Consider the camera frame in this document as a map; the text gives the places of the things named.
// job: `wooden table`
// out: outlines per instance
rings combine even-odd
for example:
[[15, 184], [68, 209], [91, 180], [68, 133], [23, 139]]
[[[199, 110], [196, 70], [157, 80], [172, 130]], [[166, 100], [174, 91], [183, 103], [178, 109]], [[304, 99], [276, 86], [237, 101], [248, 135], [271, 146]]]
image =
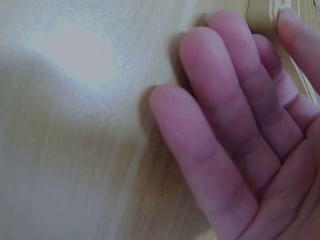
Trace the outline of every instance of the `wooden table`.
[[248, 0], [6, 0], [0, 239], [215, 239], [148, 108], [182, 33]]

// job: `fingernail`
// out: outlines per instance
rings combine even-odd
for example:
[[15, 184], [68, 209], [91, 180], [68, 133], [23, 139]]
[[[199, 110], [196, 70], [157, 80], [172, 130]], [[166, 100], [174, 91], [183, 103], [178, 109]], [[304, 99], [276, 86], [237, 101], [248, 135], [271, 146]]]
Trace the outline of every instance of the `fingernail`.
[[216, 10], [210, 11], [210, 12], [206, 15], [206, 21], [208, 22], [209, 19], [210, 19], [213, 15], [215, 15], [216, 12], [217, 12]]
[[280, 15], [279, 15], [279, 19], [282, 20], [287, 20], [287, 21], [295, 21], [295, 22], [301, 22], [301, 18], [298, 15], [298, 13], [289, 7], [285, 7], [281, 10]]

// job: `fingertip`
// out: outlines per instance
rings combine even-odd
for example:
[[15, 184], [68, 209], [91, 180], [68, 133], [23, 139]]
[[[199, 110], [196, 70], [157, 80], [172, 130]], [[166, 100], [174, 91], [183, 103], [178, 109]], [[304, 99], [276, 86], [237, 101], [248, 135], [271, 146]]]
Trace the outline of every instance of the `fingertip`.
[[214, 13], [211, 13], [211, 16], [208, 16], [207, 22], [209, 27], [213, 26], [216, 21], [225, 22], [232, 19], [232, 21], [244, 21], [243, 18], [234, 11], [231, 10], [219, 10]]
[[185, 101], [191, 95], [182, 87], [174, 84], [157, 86], [149, 97], [149, 105], [154, 114], [170, 108], [173, 104]]
[[201, 47], [208, 38], [208, 35], [212, 32], [211, 29], [204, 26], [198, 26], [191, 29], [182, 39], [179, 55], [182, 63], [193, 58], [193, 55], [198, 53], [198, 47]]

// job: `wooden surface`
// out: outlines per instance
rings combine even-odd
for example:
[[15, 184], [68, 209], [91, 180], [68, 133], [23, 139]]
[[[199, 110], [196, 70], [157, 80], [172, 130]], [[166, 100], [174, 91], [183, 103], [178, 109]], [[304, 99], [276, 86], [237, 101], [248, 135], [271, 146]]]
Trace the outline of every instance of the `wooden surface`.
[[3, 0], [0, 239], [215, 239], [148, 94], [181, 33], [248, 0]]

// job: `palm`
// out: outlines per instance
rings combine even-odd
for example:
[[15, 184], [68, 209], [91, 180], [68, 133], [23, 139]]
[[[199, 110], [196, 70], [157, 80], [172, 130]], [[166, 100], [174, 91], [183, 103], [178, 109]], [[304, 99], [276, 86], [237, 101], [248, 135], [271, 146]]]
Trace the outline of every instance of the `palm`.
[[[282, 15], [284, 47], [320, 90], [312, 68], [320, 52], [296, 50], [299, 23]], [[197, 101], [172, 85], [150, 98], [160, 130], [221, 240], [305, 237], [320, 218], [320, 109], [239, 16], [218, 12], [209, 27], [192, 30], [180, 49]]]

